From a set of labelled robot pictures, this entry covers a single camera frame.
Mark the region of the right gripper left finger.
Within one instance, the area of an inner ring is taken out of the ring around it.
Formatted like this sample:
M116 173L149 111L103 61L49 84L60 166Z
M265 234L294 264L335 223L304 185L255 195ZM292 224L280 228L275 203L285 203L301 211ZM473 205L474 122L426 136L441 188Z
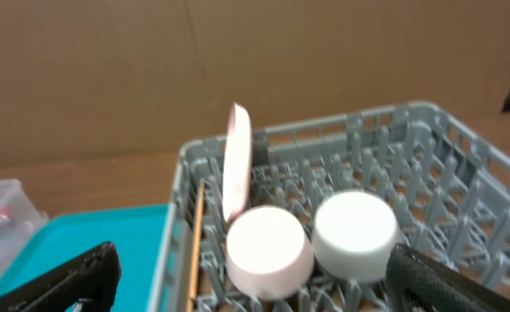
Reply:
M115 244L104 242L0 296L0 312L109 311L121 274Z

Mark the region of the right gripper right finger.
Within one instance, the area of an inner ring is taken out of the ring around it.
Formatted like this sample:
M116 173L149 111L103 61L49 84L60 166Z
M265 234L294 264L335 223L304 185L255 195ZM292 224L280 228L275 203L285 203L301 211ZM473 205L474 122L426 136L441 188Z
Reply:
M391 250L385 288L393 312L510 312L509 299L405 244Z

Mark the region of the grey-white bowl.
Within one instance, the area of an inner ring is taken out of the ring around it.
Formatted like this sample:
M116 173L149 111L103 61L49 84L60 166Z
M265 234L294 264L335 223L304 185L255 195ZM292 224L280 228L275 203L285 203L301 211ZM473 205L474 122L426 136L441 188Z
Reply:
M393 210L369 192L337 193L324 200L314 216L314 255L320 267L338 279L384 279L391 251L401 241Z

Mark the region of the wooden chopstick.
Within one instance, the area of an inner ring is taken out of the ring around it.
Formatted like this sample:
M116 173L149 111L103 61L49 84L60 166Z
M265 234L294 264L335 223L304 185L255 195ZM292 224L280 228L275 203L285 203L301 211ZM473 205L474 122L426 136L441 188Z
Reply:
M193 227L192 252L190 262L190 281L186 302L186 311L192 312L197 297L198 266L200 258L200 242L202 237L203 211L204 211L205 183L199 184L197 193L197 206Z

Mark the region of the small pink bowl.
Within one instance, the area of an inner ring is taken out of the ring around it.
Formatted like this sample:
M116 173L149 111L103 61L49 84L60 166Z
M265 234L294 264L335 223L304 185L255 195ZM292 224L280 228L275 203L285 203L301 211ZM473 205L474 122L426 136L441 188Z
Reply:
M313 273L312 245L298 218L275 206L242 213L226 239L229 280L244 295L277 301L297 293Z

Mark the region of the large pink plate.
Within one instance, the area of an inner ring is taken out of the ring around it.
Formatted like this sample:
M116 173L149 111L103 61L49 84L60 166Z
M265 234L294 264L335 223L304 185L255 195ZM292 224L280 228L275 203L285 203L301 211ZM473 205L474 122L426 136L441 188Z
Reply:
M229 112L223 162L223 219L230 222L244 210L252 168L252 126L247 109L234 103Z

